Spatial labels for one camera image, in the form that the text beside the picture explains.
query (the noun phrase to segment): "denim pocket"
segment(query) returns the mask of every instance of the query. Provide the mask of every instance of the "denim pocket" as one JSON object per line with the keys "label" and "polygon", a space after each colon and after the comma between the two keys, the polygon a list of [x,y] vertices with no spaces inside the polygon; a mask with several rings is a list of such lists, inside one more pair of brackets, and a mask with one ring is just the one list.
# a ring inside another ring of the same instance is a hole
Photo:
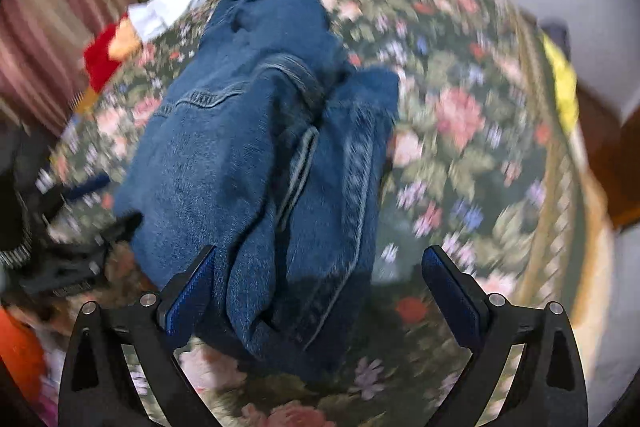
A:
{"label": "denim pocket", "polygon": [[287,226],[289,214],[300,197],[309,176],[311,160],[318,144],[318,129],[313,125],[305,131],[300,139],[300,145],[291,161],[289,171],[289,186],[276,214],[276,231],[282,232]]}
{"label": "denim pocket", "polygon": [[238,94],[243,94],[246,91],[248,82],[236,82],[231,86],[225,87],[217,92],[209,92],[202,89],[192,89],[187,92],[180,100],[178,100],[174,107],[179,106],[182,103],[193,105],[201,109],[212,109],[217,105],[220,105],[226,99]]}

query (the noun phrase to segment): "blue denim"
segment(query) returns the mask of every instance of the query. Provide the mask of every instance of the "blue denim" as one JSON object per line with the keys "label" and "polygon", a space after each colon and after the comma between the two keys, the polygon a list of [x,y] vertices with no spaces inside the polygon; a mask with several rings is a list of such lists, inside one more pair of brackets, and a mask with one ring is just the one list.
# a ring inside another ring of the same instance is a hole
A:
{"label": "blue denim", "polygon": [[215,245],[190,296],[204,341],[308,379],[337,367],[397,105],[396,75],[355,71],[318,0],[218,3],[114,204],[142,212],[131,246],[159,287]]}

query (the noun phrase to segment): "floral bedspread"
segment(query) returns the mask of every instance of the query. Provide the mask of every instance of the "floral bedspread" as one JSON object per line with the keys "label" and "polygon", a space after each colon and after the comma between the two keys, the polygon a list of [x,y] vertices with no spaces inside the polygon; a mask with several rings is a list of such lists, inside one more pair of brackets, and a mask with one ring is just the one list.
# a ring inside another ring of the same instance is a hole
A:
{"label": "floral bedspread", "polygon": [[[513,303],[570,308],[584,249],[582,192],[555,111],[540,35],[507,0],[321,0],[355,66],[386,64],[400,79],[400,118],[383,181],[372,291],[331,381],[265,375],[192,339],[178,355],[226,426],[422,426],[468,359],[420,277],[438,243],[486,292]],[[113,180],[54,224],[60,239],[112,219],[112,194],[167,86],[196,54],[217,0],[183,17],[116,74],[93,116],[69,127],[52,160],[66,182],[106,170]],[[105,305],[137,298],[144,278],[116,256]],[[132,352],[136,386],[166,423]],[[484,419],[517,365],[506,366]]]}

